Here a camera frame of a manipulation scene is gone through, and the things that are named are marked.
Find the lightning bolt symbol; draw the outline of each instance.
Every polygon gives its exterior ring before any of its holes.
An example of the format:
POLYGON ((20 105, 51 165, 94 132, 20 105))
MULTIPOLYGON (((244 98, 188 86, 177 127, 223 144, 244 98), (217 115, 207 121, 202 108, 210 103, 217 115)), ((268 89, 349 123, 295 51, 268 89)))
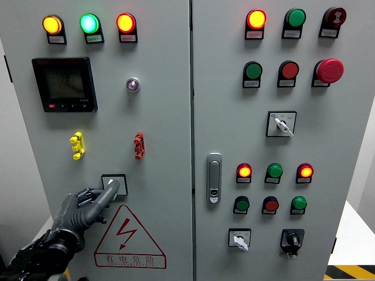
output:
POLYGON ((117 231, 116 236, 118 236, 118 235, 122 235, 122 234, 126 234, 126 233, 131 233, 130 236, 128 237, 128 239, 125 241, 125 243, 123 243, 123 244, 120 245, 119 250, 122 250, 122 249, 124 249, 124 248, 126 247, 125 244, 129 241, 129 239, 130 239, 130 238, 135 234, 135 232, 137 231, 137 229, 133 229, 133 230, 129 230, 129 231, 125 231, 125 232, 123 232, 124 228, 128 225, 129 222, 130 222, 130 219, 127 218, 127 219, 124 221, 124 223, 122 224, 122 226, 120 227, 120 229, 117 231))

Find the yellow black striped floor marking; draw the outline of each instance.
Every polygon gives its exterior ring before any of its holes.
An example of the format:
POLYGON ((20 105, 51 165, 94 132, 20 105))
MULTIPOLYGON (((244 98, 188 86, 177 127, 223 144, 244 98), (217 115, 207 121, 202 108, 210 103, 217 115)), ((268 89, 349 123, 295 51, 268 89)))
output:
POLYGON ((375 280, 375 265, 329 265, 324 279, 375 280))

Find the high voltage warning sign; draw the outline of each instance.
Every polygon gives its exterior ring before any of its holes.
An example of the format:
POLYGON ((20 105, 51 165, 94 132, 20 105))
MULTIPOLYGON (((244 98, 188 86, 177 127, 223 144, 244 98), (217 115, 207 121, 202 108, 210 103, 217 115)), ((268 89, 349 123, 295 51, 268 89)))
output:
POLYGON ((126 205, 121 205, 94 252, 106 268, 166 269, 166 256, 126 205))

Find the green indicator light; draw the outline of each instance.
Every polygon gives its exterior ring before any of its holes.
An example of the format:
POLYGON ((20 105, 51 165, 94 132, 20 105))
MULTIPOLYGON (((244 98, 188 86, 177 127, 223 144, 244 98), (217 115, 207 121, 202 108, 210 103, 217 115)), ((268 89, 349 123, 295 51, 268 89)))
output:
POLYGON ((292 206, 297 210, 303 210, 307 206, 306 199, 302 196, 295 197, 292 201, 292 206))
POLYGON ((297 28, 305 23, 306 14, 304 10, 293 9, 289 11, 288 13, 289 15, 287 17, 287 22, 294 28, 297 28))
POLYGON ((81 28, 86 33, 94 33, 99 29, 99 20, 92 13, 87 13, 81 17, 81 28))
POLYGON ((282 175, 282 167, 280 164, 271 164, 267 168, 267 173, 273 177, 274 179, 281 177, 282 175))
POLYGON ((258 78, 262 74, 262 68, 257 63, 252 63, 246 68, 246 75, 250 79, 258 78))
POLYGON ((246 201, 240 201, 237 203, 237 209, 239 209, 240 211, 246 211, 249 206, 249 203, 246 201))

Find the robotic hand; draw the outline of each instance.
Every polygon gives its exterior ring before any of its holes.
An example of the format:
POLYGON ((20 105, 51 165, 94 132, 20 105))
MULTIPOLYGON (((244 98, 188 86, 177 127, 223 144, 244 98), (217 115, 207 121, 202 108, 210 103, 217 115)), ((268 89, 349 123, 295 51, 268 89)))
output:
POLYGON ((105 190, 84 189, 69 194, 57 211, 52 229, 20 250, 0 281, 48 280, 63 273, 74 254, 84 248, 84 231, 95 222, 106 223, 101 213, 119 187, 114 180, 105 190))

